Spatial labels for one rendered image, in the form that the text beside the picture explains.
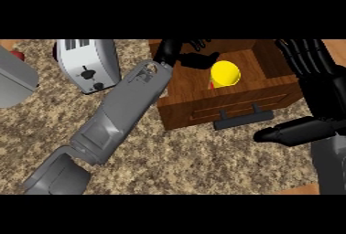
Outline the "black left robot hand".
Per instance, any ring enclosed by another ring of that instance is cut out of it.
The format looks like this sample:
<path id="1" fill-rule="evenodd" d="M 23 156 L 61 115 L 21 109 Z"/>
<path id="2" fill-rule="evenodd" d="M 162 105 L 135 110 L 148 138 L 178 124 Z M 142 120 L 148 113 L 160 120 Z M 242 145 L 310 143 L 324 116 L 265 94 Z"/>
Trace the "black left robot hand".
<path id="1" fill-rule="evenodd" d="M 207 42 L 210 42 L 209 39 L 165 39 L 160 43 L 153 60 L 160 64 L 168 64 L 171 67 L 175 67 L 176 61 L 179 61 L 184 67 L 209 69 L 219 58 L 219 52 L 213 52 L 210 55 L 181 52 L 185 43 L 188 43 L 199 52 L 206 48 Z"/>

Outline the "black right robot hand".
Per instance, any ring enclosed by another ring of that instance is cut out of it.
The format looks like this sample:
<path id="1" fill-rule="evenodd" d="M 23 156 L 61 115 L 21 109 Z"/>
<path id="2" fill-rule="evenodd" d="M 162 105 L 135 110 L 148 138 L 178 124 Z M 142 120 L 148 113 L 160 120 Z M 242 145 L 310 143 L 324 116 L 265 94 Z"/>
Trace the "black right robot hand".
<path id="1" fill-rule="evenodd" d="M 346 67 L 341 66 L 320 39 L 278 39 L 296 75 L 311 116 L 255 133 L 258 143 L 296 146 L 346 134 Z"/>

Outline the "yellow cup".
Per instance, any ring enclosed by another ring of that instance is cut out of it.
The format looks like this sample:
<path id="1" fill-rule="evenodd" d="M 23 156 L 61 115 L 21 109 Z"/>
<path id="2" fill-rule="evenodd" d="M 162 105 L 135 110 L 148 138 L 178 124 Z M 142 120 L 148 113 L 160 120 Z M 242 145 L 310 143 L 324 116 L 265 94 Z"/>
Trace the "yellow cup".
<path id="1" fill-rule="evenodd" d="M 218 61 L 212 67 L 212 87 L 216 89 L 233 86 L 240 79 L 242 71 L 237 65 L 227 60 Z"/>

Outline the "open wooden drawer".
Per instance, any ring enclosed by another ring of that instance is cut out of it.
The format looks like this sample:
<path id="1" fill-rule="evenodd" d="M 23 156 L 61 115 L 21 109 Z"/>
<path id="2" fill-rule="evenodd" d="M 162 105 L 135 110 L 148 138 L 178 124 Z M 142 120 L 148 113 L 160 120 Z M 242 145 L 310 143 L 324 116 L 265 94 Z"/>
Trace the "open wooden drawer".
<path id="1" fill-rule="evenodd" d="M 157 101 L 168 130 L 215 122 L 225 113 L 230 117 L 289 107 L 304 98 L 298 78 L 273 39 L 215 39 L 199 53 L 219 54 L 233 62 L 242 79 L 233 86 L 210 89 L 207 69 L 173 68 L 168 96 Z"/>

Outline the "silver toaster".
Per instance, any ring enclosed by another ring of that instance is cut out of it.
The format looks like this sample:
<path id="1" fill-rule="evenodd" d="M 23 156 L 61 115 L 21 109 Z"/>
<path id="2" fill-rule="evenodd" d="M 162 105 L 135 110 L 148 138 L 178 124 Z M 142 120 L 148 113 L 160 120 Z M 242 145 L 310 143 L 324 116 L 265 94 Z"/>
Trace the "silver toaster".
<path id="1" fill-rule="evenodd" d="M 63 72 L 85 94 L 119 84 L 122 75 L 113 39 L 60 39 L 55 57 Z"/>

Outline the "grey rounded appliance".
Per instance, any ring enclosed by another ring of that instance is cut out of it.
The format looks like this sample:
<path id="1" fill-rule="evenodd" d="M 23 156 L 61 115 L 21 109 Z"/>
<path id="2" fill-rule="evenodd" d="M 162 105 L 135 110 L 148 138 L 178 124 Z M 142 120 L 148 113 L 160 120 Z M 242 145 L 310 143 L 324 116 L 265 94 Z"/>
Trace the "grey rounded appliance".
<path id="1" fill-rule="evenodd" d="M 37 71 L 0 46 L 0 108 L 20 104 L 36 91 L 39 82 Z"/>

